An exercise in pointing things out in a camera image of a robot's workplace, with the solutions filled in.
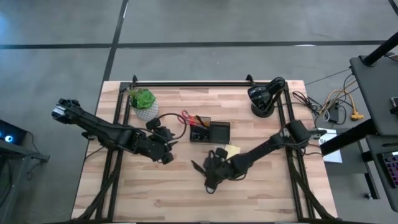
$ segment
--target power adapter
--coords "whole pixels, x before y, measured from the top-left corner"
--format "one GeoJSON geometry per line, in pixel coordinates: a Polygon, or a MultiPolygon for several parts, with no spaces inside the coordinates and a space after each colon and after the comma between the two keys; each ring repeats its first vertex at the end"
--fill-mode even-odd
{"type": "Polygon", "coordinates": [[[334,103],[329,109],[329,122],[338,123],[338,103],[334,103]]]}

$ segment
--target white plant pot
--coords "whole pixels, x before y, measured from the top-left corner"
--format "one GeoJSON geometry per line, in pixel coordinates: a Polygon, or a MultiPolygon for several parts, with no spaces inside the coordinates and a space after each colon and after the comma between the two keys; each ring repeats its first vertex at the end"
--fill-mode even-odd
{"type": "Polygon", "coordinates": [[[157,117],[157,114],[159,112],[159,105],[157,104],[156,101],[154,101],[151,108],[139,110],[137,108],[132,107],[132,110],[134,110],[138,119],[141,119],[143,121],[150,121],[157,117]]]}

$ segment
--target yellow connector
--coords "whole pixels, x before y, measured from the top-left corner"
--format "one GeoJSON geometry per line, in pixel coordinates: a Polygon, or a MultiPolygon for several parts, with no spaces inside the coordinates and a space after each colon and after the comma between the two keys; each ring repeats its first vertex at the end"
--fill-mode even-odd
{"type": "Polygon", "coordinates": [[[363,114],[359,114],[358,111],[354,111],[354,113],[351,115],[351,120],[357,121],[359,119],[363,119],[365,116],[363,114]]]}

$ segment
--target wooden tabletop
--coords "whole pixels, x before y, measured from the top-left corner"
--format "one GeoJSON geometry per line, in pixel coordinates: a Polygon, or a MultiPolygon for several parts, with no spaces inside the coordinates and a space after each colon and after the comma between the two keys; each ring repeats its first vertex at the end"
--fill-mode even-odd
{"type": "MultiPolygon", "coordinates": [[[[97,116],[112,123],[120,82],[104,82],[97,116]]],[[[303,81],[288,81],[290,94],[305,94],[303,81]]],[[[247,87],[150,87],[159,104],[159,114],[181,113],[209,116],[212,121],[231,123],[231,144],[242,152],[251,150],[279,131],[277,109],[269,118],[258,118],[250,109],[247,87]]],[[[296,119],[313,128],[308,108],[293,104],[296,119]]],[[[284,106],[287,121],[287,108],[284,106]]],[[[123,120],[121,110],[120,123],[123,120]]],[[[176,117],[161,119],[177,136],[183,125],[176,117]]],[[[131,110],[129,124],[145,127],[131,110]]],[[[88,154],[100,148],[90,142],[88,154]]],[[[190,143],[189,128],[173,147],[175,160],[162,165],[149,158],[123,154],[118,196],[114,211],[116,222],[274,222],[296,221],[294,200],[285,150],[278,150],[258,160],[242,181],[224,181],[213,194],[205,192],[204,177],[191,165],[203,164],[208,151],[216,144],[190,143]]],[[[307,152],[320,152],[308,147],[307,152]]],[[[98,193],[103,175],[106,150],[94,154],[84,163],[72,217],[78,217],[98,193]]],[[[311,191],[332,215],[336,216],[328,177],[322,156],[305,156],[305,167],[311,191]]],[[[300,192],[304,213],[305,201],[300,192]]],[[[107,213],[105,202],[104,215],[107,213]]]]}

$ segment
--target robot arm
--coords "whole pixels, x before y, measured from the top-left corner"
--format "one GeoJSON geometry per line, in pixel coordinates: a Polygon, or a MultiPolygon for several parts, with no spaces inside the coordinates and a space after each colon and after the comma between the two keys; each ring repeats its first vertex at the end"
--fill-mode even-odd
{"type": "Polygon", "coordinates": [[[292,121],[274,134],[258,147],[247,153],[237,154],[226,160],[228,152],[218,148],[216,152],[211,152],[205,159],[202,169],[196,162],[192,161],[194,168],[201,172],[205,177],[205,187],[209,194],[217,189],[218,184],[224,180],[239,180],[238,178],[247,174],[248,169],[254,162],[268,155],[276,149],[284,146],[292,148],[304,148],[311,139],[319,138],[326,131],[309,131],[300,120],[292,121]]]}
{"type": "Polygon", "coordinates": [[[152,125],[151,131],[155,134],[147,136],[138,128],[111,124],[86,112],[77,100],[64,99],[59,100],[52,111],[52,117],[63,124],[78,125],[86,130],[82,133],[85,138],[96,136],[101,145],[108,149],[124,149],[149,157],[152,161],[161,160],[163,164],[174,159],[170,151],[177,142],[169,143],[174,134],[166,127],[160,126],[159,120],[156,121],[156,125],[152,125]]]}

